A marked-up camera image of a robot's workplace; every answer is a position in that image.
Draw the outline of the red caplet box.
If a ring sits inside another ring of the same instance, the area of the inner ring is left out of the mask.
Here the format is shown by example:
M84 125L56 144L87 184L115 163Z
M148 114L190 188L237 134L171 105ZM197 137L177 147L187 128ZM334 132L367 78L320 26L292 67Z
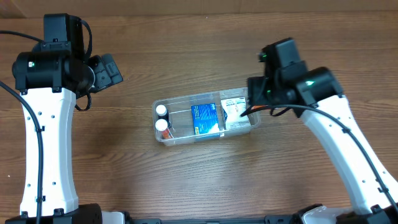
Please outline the red caplet box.
M259 109L259 108L264 108L264 107L266 107L266 106L267 106L267 105L252 106L251 109L252 109L252 110L256 110L256 109Z

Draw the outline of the white bandage box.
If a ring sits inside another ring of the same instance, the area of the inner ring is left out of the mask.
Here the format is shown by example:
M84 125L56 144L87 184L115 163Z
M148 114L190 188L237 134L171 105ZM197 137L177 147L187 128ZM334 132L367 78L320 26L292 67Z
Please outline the white bandage box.
M241 129L251 125L247 116L241 116L246 110L245 97L221 100L225 129Z

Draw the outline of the orange bottle white cap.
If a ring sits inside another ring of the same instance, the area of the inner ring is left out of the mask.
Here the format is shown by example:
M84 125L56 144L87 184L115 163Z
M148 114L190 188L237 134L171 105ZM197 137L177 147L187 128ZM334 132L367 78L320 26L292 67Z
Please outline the orange bottle white cap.
M173 138L172 133L170 132L169 124L168 124L167 120L158 119L155 122L155 128L162 135L163 139L172 139Z

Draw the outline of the blue lozenge box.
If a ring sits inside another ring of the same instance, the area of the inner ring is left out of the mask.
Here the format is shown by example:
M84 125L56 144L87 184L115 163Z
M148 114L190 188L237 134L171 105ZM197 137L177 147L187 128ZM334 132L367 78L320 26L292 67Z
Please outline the blue lozenge box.
M215 103L193 105L191 111L195 135L212 134L220 131Z

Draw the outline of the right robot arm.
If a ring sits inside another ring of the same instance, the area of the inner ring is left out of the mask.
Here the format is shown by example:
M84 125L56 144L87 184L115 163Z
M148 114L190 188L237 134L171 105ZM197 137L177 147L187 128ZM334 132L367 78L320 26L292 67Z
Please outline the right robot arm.
M397 181L383 166L357 125L343 88L326 67L309 70L295 41L265 46L261 77L248 78L249 107L243 116L292 110L317 137L342 179L350 208L314 204L291 223L397 223Z

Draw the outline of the black bottle white cap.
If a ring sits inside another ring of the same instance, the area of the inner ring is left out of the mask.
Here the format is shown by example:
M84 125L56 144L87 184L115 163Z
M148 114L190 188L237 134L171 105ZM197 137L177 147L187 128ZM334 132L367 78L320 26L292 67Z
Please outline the black bottle white cap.
M155 112L159 119L164 119L169 122L169 111L165 105L157 105Z

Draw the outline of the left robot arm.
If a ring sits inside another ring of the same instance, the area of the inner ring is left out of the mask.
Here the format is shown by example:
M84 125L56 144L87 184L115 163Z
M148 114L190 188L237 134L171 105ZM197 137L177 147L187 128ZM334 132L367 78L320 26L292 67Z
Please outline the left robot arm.
M12 66L25 119L25 187L10 223L127 223L124 212L82 205L72 172L72 120L77 99L121 83L110 54L92 55L89 25L77 16L44 16L44 38Z

